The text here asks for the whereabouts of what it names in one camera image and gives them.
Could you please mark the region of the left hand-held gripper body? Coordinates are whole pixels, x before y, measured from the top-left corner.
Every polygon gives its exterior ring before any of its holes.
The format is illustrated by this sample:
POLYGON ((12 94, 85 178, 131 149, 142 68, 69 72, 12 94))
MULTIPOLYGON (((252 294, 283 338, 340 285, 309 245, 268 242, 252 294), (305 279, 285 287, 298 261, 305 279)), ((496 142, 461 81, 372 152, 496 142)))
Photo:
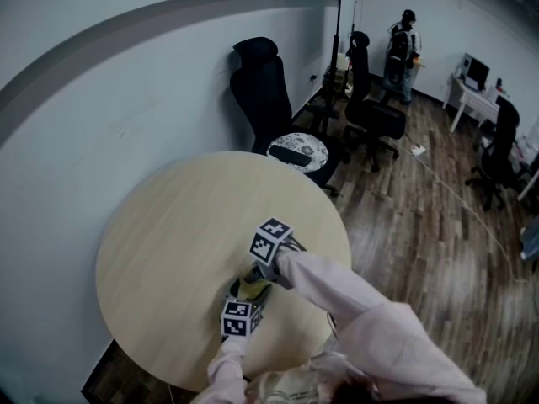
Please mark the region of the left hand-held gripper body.
POLYGON ((221 311, 221 335, 226 338, 248 338, 259 326, 261 319, 262 306, 228 300, 221 311))

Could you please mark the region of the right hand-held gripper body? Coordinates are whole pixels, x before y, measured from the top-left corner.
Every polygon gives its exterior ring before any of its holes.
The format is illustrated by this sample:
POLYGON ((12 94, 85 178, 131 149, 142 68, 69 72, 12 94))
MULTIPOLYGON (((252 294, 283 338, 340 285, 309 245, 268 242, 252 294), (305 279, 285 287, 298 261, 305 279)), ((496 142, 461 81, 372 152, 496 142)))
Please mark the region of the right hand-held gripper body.
POLYGON ((271 217, 256 228, 248 250, 253 259, 253 273, 261 279, 278 283, 276 259, 281 251, 305 252, 306 248, 294 237, 292 226, 271 217))

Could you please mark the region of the small pale yellow piece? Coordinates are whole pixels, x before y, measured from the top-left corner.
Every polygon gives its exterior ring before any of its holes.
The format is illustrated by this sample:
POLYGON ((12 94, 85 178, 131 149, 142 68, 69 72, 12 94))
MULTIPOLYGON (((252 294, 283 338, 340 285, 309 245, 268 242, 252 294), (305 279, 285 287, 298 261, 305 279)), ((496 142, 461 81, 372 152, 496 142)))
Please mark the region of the small pale yellow piece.
POLYGON ((261 279, 254 284, 246 284, 245 279, 240 278, 239 282, 241 284, 239 288, 238 299, 248 301, 258 299, 264 288, 269 285, 269 283, 264 279, 261 279))

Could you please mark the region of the person's right forearm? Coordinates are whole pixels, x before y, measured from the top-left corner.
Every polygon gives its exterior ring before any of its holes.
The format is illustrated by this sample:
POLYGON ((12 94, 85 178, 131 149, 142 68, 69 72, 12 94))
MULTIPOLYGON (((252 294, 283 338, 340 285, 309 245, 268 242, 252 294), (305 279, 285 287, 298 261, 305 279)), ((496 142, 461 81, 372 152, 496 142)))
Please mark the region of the person's right forearm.
POLYGON ((415 322, 409 306, 391 302, 354 271, 323 256, 285 251, 277 255, 276 267, 300 296, 333 316, 342 338, 415 322))

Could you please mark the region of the person's left forearm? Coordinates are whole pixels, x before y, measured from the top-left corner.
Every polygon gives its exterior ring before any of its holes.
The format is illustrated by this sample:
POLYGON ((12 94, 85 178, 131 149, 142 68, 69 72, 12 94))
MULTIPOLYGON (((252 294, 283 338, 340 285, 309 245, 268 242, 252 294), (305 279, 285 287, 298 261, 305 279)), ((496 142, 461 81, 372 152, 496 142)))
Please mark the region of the person's left forearm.
POLYGON ((243 358, 248 342, 246 337, 229 337, 221 344, 208 367, 210 404, 245 403, 243 358))

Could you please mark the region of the person's pink striped shirt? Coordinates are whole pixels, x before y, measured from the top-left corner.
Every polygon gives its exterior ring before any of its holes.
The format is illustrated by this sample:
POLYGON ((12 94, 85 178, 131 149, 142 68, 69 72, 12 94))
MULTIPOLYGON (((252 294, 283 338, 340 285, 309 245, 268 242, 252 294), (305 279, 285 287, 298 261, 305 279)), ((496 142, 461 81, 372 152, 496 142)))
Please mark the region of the person's pink striped shirt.
POLYGON ((261 375, 249 384, 246 397, 248 404, 329 404, 340 386, 354 383, 375 403, 487 404, 485 392, 431 341, 411 307, 395 302, 352 321, 340 333, 338 351, 261 375))

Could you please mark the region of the floral round seat cushion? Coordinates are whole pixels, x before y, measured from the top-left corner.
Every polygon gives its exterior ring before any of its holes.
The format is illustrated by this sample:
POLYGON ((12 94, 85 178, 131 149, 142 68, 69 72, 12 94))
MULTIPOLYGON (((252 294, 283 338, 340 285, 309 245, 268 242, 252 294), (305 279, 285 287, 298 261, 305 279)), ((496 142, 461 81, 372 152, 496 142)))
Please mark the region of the floral round seat cushion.
POLYGON ((267 157, 272 157, 269 155, 268 151, 273 145, 283 146, 284 148, 309 156, 312 160, 306 167, 288 164, 302 173, 312 173, 320 170, 329 159, 328 148, 316 136, 308 133, 296 132, 277 138, 269 144, 269 147, 266 150, 267 157))

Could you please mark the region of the black office chair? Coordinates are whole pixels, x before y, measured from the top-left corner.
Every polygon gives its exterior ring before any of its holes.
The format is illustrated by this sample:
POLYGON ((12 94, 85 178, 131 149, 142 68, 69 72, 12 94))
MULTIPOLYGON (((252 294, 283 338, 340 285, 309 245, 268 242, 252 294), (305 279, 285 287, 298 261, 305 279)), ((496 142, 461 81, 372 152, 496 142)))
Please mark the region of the black office chair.
POLYGON ((371 159, 371 171, 375 173, 379 170, 377 150, 388 150, 393 158, 398 158, 398 150, 388 145, 382 138, 401 139, 405 132, 406 114, 367 98, 371 91, 371 74, 368 67, 369 44, 368 36, 360 31, 355 31, 350 36, 348 56, 352 63, 353 91, 344 110, 348 120, 344 128, 346 148, 344 161, 348 162, 350 152, 358 145, 364 144, 371 159))
POLYGON ((319 130, 327 126, 339 113, 318 105, 307 105, 305 110, 313 115, 312 126, 302 128, 292 124, 291 104, 286 90, 283 62, 278 56, 275 42, 265 37, 255 37, 238 42, 233 49, 240 57, 240 67, 232 74, 230 88, 241 110, 253 128, 252 152, 272 158, 270 149, 284 136, 309 136, 307 142, 294 140, 300 148, 309 146, 322 153, 322 163, 309 162, 305 167, 287 161, 325 189, 332 197, 339 191, 328 183, 340 162, 344 159, 344 144, 319 130))
POLYGON ((517 182, 510 153, 515 143, 520 116, 515 106, 507 99, 498 97, 499 106, 493 141, 483 151, 479 164, 471 169, 477 177, 465 181, 466 186, 475 184, 483 188, 483 210, 489 211, 492 200, 498 200, 498 210, 505 207, 501 189, 512 189, 517 182))

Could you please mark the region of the yellowish storage box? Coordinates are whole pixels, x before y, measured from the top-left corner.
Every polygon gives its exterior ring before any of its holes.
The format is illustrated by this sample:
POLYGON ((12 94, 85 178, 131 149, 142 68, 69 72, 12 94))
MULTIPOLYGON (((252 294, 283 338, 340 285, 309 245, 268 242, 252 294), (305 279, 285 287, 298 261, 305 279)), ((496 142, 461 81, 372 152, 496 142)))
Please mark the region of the yellowish storage box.
POLYGON ((351 94, 350 68, 350 58, 344 53, 338 53, 334 79, 334 92, 338 97, 348 98, 351 94))

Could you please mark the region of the black framed board stand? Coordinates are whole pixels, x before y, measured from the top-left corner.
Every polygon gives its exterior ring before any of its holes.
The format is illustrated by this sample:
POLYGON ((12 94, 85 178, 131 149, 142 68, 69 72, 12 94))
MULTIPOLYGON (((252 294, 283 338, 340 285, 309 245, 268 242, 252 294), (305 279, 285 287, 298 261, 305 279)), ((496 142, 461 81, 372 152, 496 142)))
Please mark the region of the black framed board stand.
POLYGON ((337 0, 334 36, 331 46, 329 66, 323 77, 322 94, 325 106, 329 109, 343 91, 345 73, 344 57, 349 49, 350 36, 355 30, 355 7, 357 0, 337 0))

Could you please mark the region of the white desk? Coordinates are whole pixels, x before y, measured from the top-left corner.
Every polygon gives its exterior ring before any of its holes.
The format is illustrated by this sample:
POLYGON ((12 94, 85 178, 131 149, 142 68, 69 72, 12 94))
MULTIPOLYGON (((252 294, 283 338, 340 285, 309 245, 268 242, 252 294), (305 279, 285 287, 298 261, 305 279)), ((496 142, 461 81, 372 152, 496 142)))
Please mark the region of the white desk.
POLYGON ((483 93, 476 92, 466 86, 455 74, 451 74, 448 78, 442 108, 446 109, 450 103, 453 103, 456 107, 456 115, 451 123, 450 133, 455 132, 465 108, 469 108, 476 115, 475 118, 480 125, 486 120, 489 120, 494 125, 497 124, 499 106, 492 103, 483 93))

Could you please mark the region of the bluish grey bundle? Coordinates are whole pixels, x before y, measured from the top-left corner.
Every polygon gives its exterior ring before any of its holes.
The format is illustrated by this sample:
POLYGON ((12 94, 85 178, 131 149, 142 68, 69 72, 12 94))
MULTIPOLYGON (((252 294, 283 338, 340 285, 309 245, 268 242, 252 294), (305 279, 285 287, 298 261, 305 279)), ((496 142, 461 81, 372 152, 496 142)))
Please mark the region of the bluish grey bundle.
POLYGON ((532 262, 531 271, 539 265, 539 222, 533 222, 520 231, 521 253, 523 262, 532 262))

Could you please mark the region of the computer monitor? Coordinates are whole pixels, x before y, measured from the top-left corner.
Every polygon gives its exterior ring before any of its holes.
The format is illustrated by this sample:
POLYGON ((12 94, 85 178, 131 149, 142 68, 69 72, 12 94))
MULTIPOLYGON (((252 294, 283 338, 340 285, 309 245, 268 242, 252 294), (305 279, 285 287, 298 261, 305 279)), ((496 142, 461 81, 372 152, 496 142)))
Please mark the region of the computer monitor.
POLYGON ((486 65, 471 55, 464 54, 458 77, 466 86, 477 92, 482 92, 485 89, 488 74, 489 68, 486 65))

